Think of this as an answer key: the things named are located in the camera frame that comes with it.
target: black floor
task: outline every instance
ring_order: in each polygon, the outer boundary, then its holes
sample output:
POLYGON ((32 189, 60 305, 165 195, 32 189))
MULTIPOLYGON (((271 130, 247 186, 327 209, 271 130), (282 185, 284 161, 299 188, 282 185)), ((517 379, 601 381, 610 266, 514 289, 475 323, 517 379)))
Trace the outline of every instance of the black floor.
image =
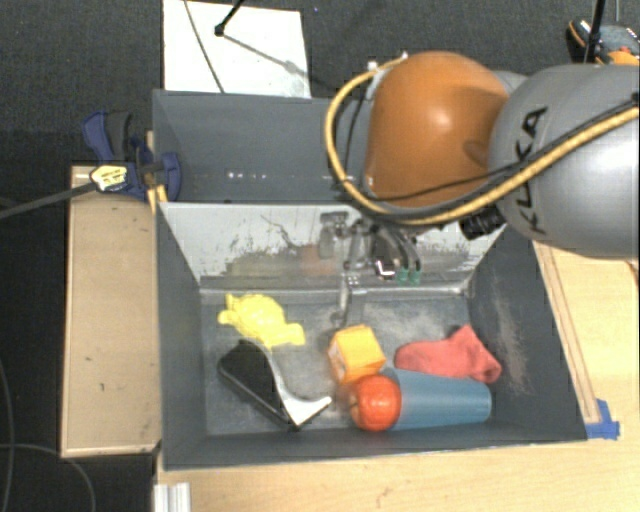
MULTIPOLYGON (((493 69, 533 73, 568 62, 569 19, 591 16, 591 0, 249 0, 303 12, 312 93, 335 93, 366 62, 402 50, 447 49, 493 69)), ((614 4, 607 6, 613 19, 614 4)), ((640 20, 622 1, 621 19, 640 20)), ((212 20, 212 27, 218 20, 212 20)), ((28 201, 63 190, 74 160, 92 157, 80 122, 98 109, 128 110, 151 128, 150 92, 162 85, 160 0, 0 2, 0 198, 28 201)), ((0 221, 0 359, 10 385, 18 443, 58 442, 65 299, 66 205, 0 221)), ((0 445, 9 440, 0 392, 0 445)), ((0 493, 8 452, 0 448, 0 493)), ((150 456, 81 461, 98 510, 147 511, 150 456)), ((0 512, 2 512, 0 494, 0 512)), ((90 510, 74 468, 18 449, 8 510, 90 510)))

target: blue cylinder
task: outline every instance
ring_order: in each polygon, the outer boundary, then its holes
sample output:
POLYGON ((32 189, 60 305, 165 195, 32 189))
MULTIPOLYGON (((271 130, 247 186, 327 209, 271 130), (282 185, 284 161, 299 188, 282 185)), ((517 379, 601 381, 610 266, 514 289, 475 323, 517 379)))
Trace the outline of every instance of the blue cylinder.
POLYGON ((393 370, 402 410, 390 430, 482 423, 491 414, 491 391, 472 379, 393 370))

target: blue tape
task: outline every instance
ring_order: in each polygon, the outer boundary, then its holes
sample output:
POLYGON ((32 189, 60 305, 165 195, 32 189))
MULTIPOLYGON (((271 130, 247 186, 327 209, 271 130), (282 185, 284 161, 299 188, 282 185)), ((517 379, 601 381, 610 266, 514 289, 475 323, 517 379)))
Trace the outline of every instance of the blue tape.
POLYGON ((620 422, 611 419, 609 406, 604 400, 596 398, 598 409, 600 409, 600 423, 586 424, 587 437, 589 439, 611 439, 616 441, 620 436, 620 422))

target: metal rod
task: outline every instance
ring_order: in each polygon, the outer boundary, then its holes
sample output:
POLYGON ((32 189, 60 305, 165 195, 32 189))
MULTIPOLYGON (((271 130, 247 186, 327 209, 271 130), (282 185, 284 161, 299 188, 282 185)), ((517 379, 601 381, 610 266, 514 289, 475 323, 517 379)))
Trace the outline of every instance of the metal rod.
POLYGON ((593 10, 593 21, 591 23, 591 32, 589 32, 589 40, 587 41, 587 49, 584 53, 584 61, 593 63, 596 61, 596 46, 600 40, 600 24, 604 14, 605 0, 596 0, 593 10))
POLYGON ((58 203, 60 201, 66 201, 67 199, 86 194, 87 192, 95 192, 95 190, 95 183, 90 182, 84 185, 80 185, 79 187, 72 188, 70 190, 65 190, 64 192, 59 192, 51 196, 36 199, 35 201, 31 201, 29 203, 23 203, 18 206, 13 206, 11 208, 7 208, 6 210, 0 211, 0 220, 18 215, 19 213, 25 213, 37 208, 41 208, 43 206, 58 203))
POLYGON ((245 0, 238 0, 229 11, 229 14, 227 14, 226 17, 222 20, 222 22, 216 25, 216 28, 214 30, 214 34, 216 36, 222 37, 224 35, 224 28, 227 26, 227 23, 229 23, 229 20, 233 18, 233 15, 238 11, 238 9, 240 9, 240 6, 244 2, 245 0))

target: yellow cable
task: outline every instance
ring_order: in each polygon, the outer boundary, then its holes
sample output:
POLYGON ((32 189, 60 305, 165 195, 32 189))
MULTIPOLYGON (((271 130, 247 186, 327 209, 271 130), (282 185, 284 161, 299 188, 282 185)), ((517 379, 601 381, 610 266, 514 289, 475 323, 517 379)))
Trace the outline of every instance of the yellow cable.
MULTIPOLYGON (((347 193, 358 203, 360 203, 365 208, 382 215, 392 214, 395 212, 392 212, 391 210, 385 208, 384 206, 381 206, 376 202, 370 201, 358 190, 358 188, 353 183, 351 183, 344 167, 342 166, 342 163, 340 162, 340 158, 336 150, 335 141, 333 138, 333 124, 340 105, 342 104, 344 99, 351 93, 351 91, 353 91, 360 84, 371 79, 379 71, 396 66, 403 60, 403 58, 400 58, 389 61, 378 67, 377 69, 362 73, 361 75, 358 75, 354 79, 347 82, 344 87, 340 89, 340 91, 338 91, 338 94, 336 94, 334 99, 329 104, 329 108, 327 109, 327 116, 325 118, 325 144, 327 147, 329 160, 334 168, 338 181, 340 181, 347 193)), ((562 144, 540 157, 535 162, 524 167, 511 178, 507 179, 500 185, 497 185, 495 188, 489 190, 485 194, 469 201, 468 203, 465 203, 461 206, 438 215, 431 215, 420 219, 394 219, 394 222, 407 226, 428 226, 434 224, 445 224, 447 222, 460 219, 466 215, 480 210, 485 206, 494 203, 498 199, 501 199, 507 194, 513 192, 515 189, 529 181, 531 178, 537 176, 542 171, 556 163, 558 160, 562 159, 568 153, 578 149, 580 146, 583 146, 593 139, 600 137, 601 135, 637 118, 638 107, 631 107, 623 112, 620 112, 619 114, 600 121, 581 131, 580 133, 570 137, 562 144)))

